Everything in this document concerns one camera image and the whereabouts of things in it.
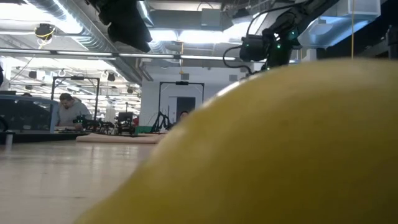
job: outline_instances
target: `white wall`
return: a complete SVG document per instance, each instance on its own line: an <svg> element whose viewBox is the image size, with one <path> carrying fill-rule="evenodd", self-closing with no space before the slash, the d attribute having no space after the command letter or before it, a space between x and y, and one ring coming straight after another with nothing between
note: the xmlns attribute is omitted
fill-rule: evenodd
<svg viewBox="0 0 398 224"><path fill-rule="evenodd" d="M204 101L214 96L229 84L231 83L205 83ZM176 119L174 107L176 107L177 104L174 104L170 97L195 97L195 107L198 108L203 103L201 90L201 85L177 86L175 84L163 84L160 97L160 110L167 114L170 106L170 121L173 123ZM142 82L141 113L139 117L140 126L153 125L158 113L158 104L159 82Z"/></svg>
<svg viewBox="0 0 398 224"><path fill-rule="evenodd" d="M147 72L155 80L154 82L142 82L141 113L139 117L140 126L152 126L158 113L159 103L159 82L181 81L179 67L147 67ZM241 72L238 68L201 68L183 67L184 73L189 73L189 82L204 83L204 101L214 96L226 86L232 84L229 75L237 75L238 79L246 75L246 71ZM169 111L170 121L176 120L175 108L177 107L176 98L170 97L195 97L196 108L202 102L201 85L177 86L175 84L163 84L160 99L160 111L167 114Z"/></svg>

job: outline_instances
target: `metal frame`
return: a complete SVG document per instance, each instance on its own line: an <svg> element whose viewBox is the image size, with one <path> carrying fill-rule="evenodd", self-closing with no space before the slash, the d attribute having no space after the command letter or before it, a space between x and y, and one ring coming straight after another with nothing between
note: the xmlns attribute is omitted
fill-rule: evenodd
<svg viewBox="0 0 398 224"><path fill-rule="evenodd" d="M96 92L96 96L95 96L95 111L94 111L94 120L96 121L96 119L97 119L97 109L98 109L98 95L100 93L100 78L89 78L89 77L79 77L79 78L81 78L82 80L85 80L85 79L97 80L97 92ZM54 100L54 91L55 91L55 88L57 87L55 81L57 79L63 79L63 80L65 80L65 79L70 79L70 80L75 79L76 80L76 77L52 77L51 100Z"/></svg>
<svg viewBox="0 0 398 224"><path fill-rule="evenodd" d="M157 111L160 111L160 98L162 96L162 85L163 84L177 84L178 82L160 82L159 83L159 103L157 105ZM205 84L204 83L190 83L188 82L188 85L201 85L201 103L204 102L205 100Z"/></svg>

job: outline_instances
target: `gray hoodie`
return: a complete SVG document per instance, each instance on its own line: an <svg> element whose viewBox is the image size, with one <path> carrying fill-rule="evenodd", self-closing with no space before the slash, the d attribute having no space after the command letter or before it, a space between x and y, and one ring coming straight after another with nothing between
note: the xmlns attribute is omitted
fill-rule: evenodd
<svg viewBox="0 0 398 224"><path fill-rule="evenodd" d="M87 119L91 119L91 114L88 111L86 105L80 102L80 100L75 99L73 105L68 109L65 109L65 107L60 104L60 107L58 109L58 125L74 126L75 124L73 124L73 120L80 115L86 115Z"/></svg>

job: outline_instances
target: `foam mat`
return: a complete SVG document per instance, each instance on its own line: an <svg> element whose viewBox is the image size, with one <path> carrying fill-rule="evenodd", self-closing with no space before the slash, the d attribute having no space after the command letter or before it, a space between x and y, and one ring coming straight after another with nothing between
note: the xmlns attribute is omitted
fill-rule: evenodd
<svg viewBox="0 0 398 224"><path fill-rule="evenodd" d="M103 142L103 143L134 143L134 144L157 144L165 134L140 134L138 137L111 136L104 134L89 134L76 138L77 142Z"/></svg>

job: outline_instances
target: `cable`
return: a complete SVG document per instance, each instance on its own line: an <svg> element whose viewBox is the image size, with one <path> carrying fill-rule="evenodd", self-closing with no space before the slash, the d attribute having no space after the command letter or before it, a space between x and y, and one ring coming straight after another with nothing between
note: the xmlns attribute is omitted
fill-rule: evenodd
<svg viewBox="0 0 398 224"><path fill-rule="evenodd" d="M274 9L269 9L269 10L265 10L265 11L260 12L258 15L256 15L256 16L251 20L251 22L250 22L250 24L249 24L249 27L248 27L248 31L246 32L246 36L249 35L249 30L250 30L250 27L251 27L251 25L253 24L253 22L254 22L258 17L260 17L261 15L263 15L263 14L265 14L265 13L268 13L268 12L274 12L274 11L279 11L279 10L283 10L283 9L288 9L288 8L291 8L291 7L294 7L294 6L301 6L302 4L303 4L302 2L301 2L301 3L296 3L296 4L290 4L290 5L288 5L288 6L277 7L277 8L274 8Z"/></svg>
<svg viewBox="0 0 398 224"><path fill-rule="evenodd" d="M352 18L351 18L351 31L352 31L352 34L351 34L351 59L354 59L354 32L355 32L355 30L354 30L354 20L355 20L355 0L353 0L353 5L352 5L352 8L353 8L353 16L352 16Z"/></svg>
<svg viewBox="0 0 398 224"><path fill-rule="evenodd" d="M45 38L45 40L43 40L43 43L40 44L39 50L45 45L45 43L47 43L47 38L48 38L48 36ZM25 69L26 69L27 66L31 63L31 61L33 60L33 58L35 58L35 56L36 56L36 54L34 54L34 55L32 56L32 58L26 63L26 65L17 73L17 75L14 75L14 77L12 77L6 84L7 84L7 85L10 84L13 80L15 80L16 78L18 78L19 75L21 75L22 72L25 71Z"/></svg>
<svg viewBox="0 0 398 224"><path fill-rule="evenodd" d="M230 48L226 49L226 51L225 51L224 54L223 54L223 63L224 63L224 65L227 66L228 68L245 68L245 69L248 70L248 72L249 72L250 74L252 74L251 69L250 69L247 65L228 65L228 64L226 63L226 61L225 61L225 55L226 55L230 50L233 50L233 49L240 49L241 47L242 47L242 45L239 45L239 46L230 47Z"/></svg>
<svg viewBox="0 0 398 224"><path fill-rule="evenodd" d="M208 1L201 1L201 2L199 3L198 7L197 7L197 11L199 11L199 7L200 7L203 3L206 3L206 4L209 5L212 9L214 9L213 6L212 6Z"/></svg>
<svg viewBox="0 0 398 224"><path fill-rule="evenodd" d="M55 28L54 29L52 29L52 31L51 32L49 32L48 34L44 34L44 35L37 35L36 34L36 37L46 37L46 39L47 39L47 37L49 37L49 35L51 35L51 34L53 34L54 33L54 31L55 31Z"/></svg>

